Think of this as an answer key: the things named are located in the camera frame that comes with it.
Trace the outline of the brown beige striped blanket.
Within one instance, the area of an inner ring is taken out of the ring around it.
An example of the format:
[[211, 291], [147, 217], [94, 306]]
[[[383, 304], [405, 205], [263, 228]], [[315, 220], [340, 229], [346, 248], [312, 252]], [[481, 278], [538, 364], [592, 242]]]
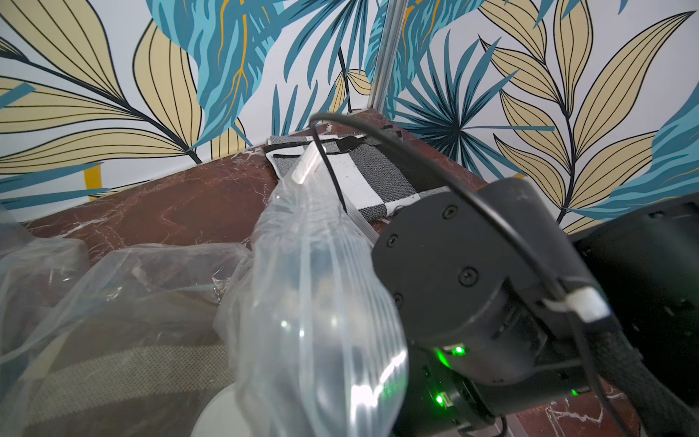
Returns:
[[189, 285], [107, 300], [20, 377], [13, 436], [189, 436], [233, 381], [213, 329], [222, 293]]

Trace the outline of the grey checkered blanket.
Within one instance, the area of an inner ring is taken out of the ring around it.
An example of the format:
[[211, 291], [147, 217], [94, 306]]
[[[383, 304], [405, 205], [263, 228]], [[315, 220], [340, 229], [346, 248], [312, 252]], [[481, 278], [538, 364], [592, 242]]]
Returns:
[[365, 220], [374, 222], [449, 188], [375, 138], [321, 136], [340, 188]]

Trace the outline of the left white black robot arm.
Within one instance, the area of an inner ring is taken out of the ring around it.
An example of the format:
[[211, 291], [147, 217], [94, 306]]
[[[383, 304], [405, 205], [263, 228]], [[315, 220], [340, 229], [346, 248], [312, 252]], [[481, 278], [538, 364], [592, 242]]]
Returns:
[[[480, 194], [566, 292], [583, 291], [601, 313], [582, 325], [593, 366], [628, 397], [646, 433], [697, 435], [697, 196], [568, 236], [525, 181]], [[408, 339], [395, 435], [468, 435], [590, 391], [564, 301], [458, 195], [404, 209], [371, 256]]]

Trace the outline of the clear plastic vacuum bag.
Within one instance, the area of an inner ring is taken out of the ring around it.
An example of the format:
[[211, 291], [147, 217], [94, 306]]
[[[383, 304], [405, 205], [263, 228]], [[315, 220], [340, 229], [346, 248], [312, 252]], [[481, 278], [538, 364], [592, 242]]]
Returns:
[[405, 335], [324, 158], [309, 145], [249, 245], [139, 245], [94, 266], [81, 240], [36, 239], [1, 216], [1, 433], [18, 381], [56, 336], [107, 300], [189, 285], [222, 293], [213, 329], [252, 436], [387, 436], [408, 385]]

